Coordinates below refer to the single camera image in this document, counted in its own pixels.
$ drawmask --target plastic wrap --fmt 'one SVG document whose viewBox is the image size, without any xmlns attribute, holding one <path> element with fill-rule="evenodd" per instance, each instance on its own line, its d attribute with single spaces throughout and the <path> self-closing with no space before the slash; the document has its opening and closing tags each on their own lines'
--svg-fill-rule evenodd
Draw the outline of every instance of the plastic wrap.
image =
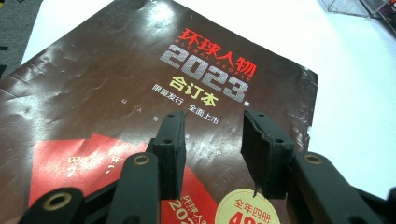
<svg viewBox="0 0 396 224">
<path fill-rule="evenodd" d="M 213 206 L 201 210 L 212 208 L 214 223 L 229 192 L 254 188 L 240 154 L 244 109 L 269 115 L 296 151 L 307 150 L 317 84 L 309 69 L 177 3 L 114 1 L 0 80 L 0 222 L 21 216 L 40 194 L 31 191 L 50 183 L 104 185 L 112 155 L 122 164 L 165 114 L 183 110 L 186 179 L 197 181 L 183 190 L 205 204 L 202 185 Z M 83 160 L 90 166 L 70 168 Z M 71 171 L 92 175 L 67 181 Z M 272 203 L 288 222 L 284 202 Z"/>
</svg>

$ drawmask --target white table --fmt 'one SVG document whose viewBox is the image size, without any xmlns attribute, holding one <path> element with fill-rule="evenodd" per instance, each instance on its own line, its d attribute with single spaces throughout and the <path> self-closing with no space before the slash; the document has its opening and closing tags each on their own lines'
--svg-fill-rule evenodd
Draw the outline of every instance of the white table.
<svg viewBox="0 0 396 224">
<path fill-rule="evenodd" d="M 23 61 L 111 0 L 44 0 Z M 319 0 L 177 0 L 316 72 L 309 150 L 381 198 L 396 186 L 396 37 L 378 21 L 327 13 Z"/>
</svg>

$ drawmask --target black plastic part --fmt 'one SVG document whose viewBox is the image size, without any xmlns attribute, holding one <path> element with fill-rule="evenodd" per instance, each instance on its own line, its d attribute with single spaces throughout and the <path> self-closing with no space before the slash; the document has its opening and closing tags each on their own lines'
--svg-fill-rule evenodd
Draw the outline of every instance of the black plastic part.
<svg viewBox="0 0 396 224">
<path fill-rule="evenodd" d="M 292 164 L 292 177 L 302 194 L 313 223 L 376 224 L 382 223 L 332 163 L 312 152 L 297 153 Z M 298 202 L 298 197 L 290 197 Z M 310 223 L 298 220 L 298 223 Z"/>
<path fill-rule="evenodd" d="M 55 189 L 40 197 L 23 215 L 20 224 L 78 224 L 85 217 L 79 189 Z"/>
<path fill-rule="evenodd" d="M 158 159 L 137 153 L 123 166 L 106 223 L 161 223 Z"/>
<path fill-rule="evenodd" d="M 385 216 L 389 223 L 396 223 L 396 188 L 389 192 L 387 201 L 385 202 Z"/>
<path fill-rule="evenodd" d="M 286 207 L 288 209 L 290 223 L 304 223 L 312 224 L 314 219 L 309 212 L 308 205 L 305 202 L 303 194 L 295 183 L 294 178 L 291 178 L 288 186 L 288 199 Z"/>
<path fill-rule="evenodd" d="M 4 71 L 6 71 L 7 66 L 0 64 L 0 78 L 3 76 Z"/>
<path fill-rule="evenodd" d="M 294 142 L 265 114 L 244 113 L 242 156 L 250 175 L 268 199 L 285 199 L 286 165 L 293 157 Z"/>
<path fill-rule="evenodd" d="M 106 222 L 117 184 L 118 181 L 113 182 L 85 198 L 86 218 L 84 224 Z"/>
<path fill-rule="evenodd" d="M 162 199 L 180 198 L 186 164 L 184 113 L 177 111 L 163 118 L 155 139 L 151 139 L 147 152 L 157 155 L 160 164 Z"/>
</svg>

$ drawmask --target magazine cover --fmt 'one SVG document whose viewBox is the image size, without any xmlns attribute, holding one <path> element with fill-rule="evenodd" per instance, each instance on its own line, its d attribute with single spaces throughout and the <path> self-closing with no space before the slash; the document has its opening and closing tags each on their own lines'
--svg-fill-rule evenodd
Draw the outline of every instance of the magazine cover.
<svg viewBox="0 0 396 224">
<path fill-rule="evenodd" d="M 116 0 L 0 80 L 0 223 L 52 189 L 117 180 L 177 110 L 187 162 L 163 223 L 289 223 L 285 200 L 251 197 L 243 112 L 307 150 L 317 89 L 308 68 L 178 3 Z"/>
</svg>

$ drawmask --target yellow circular sticker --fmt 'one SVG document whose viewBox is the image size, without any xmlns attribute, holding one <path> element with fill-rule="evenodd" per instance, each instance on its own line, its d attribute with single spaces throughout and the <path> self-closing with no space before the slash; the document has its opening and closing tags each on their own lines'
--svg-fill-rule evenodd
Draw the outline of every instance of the yellow circular sticker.
<svg viewBox="0 0 396 224">
<path fill-rule="evenodd" d="M 279 223 L 279 217 L 260 193 L 253 198 L 251 189 L 237 189 L 227 194 L 216 212 L 216 224 L 265 224 Z"/>
</svg>

